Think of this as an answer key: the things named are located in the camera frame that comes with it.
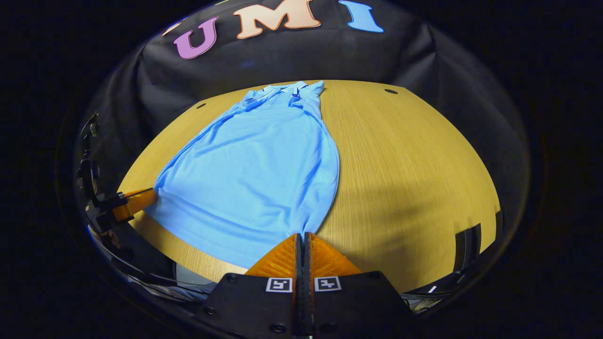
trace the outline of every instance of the black fabric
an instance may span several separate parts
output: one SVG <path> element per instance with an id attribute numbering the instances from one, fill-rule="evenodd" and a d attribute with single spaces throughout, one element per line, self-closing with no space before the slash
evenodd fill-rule
<path id="1" fill-rule="evenodd" d="M 485 66 L 442 32 L 380 0 L 362 3 L 373 7 L 382 34 L 350 28 L 348 9 L 336 1 L 312 1 L 319 27 L 291 30 L 283 20 L 276 31 L 264 28 L 258 36 L 236 38 L 241 23 L 234 11 L 280 3 L 230 0 L 207 7 L 166 36 L 157 32 L 124 59 L 82 118 L 99 113 L 92 156 L 101 167 L 100 192 L 115 192 L 148 143 L 200 100 L 282 81 L 361 80 L 406 87 L 442 113 L 484 161 L 505 222 L 518 222 L 529 181 L 526 136 L 511 98 Z M 214 46 L 181 59 L 174 39 L 192 30 L 192 46 L 200 45 L 197 26 L 214 16 Z"/>

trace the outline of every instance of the wood grain surface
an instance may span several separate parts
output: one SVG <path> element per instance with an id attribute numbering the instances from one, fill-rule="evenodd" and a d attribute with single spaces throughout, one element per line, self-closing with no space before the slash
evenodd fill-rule
<path id="1" fill-rule="evenodd" d="M 147 146 L 119 190 L 152 187 L 166 163 L 200 130 L 247 91 L 265 86 L 192 106 Z M 494 241 L 500 204 L 490 175 L 462 134 L 435 109 L 404 88 L 363 81 L 325 80 L 320 100 L 341 164 L 320 238 L 362 271 L 383 271 L 401 293 L 452 272 L 456 233 L 481 223 L 481 250 Z M 144 212 L 130 224 L 165 255 L 208 279 L 247 271 L 193 248 Z"/>

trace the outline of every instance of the letter m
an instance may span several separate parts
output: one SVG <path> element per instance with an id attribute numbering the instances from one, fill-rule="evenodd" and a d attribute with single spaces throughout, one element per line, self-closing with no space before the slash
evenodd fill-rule
<path id="1" fill-rule="evenodd" d="M 245 39 L 263 32 L 263 29 L 256 26 L 256 21 L 274 31 L 280 26 L 285 15 L 289 19 L 285 22 L 287 28 L 320 26 L 320 21 L 312 16 L 310 1 L 312 0 L 284 0 L 275 10 L 262 5 L 251 5 L 242 8 L 232 13 L 241 17 L 241 32 L 236 37 Z"/>

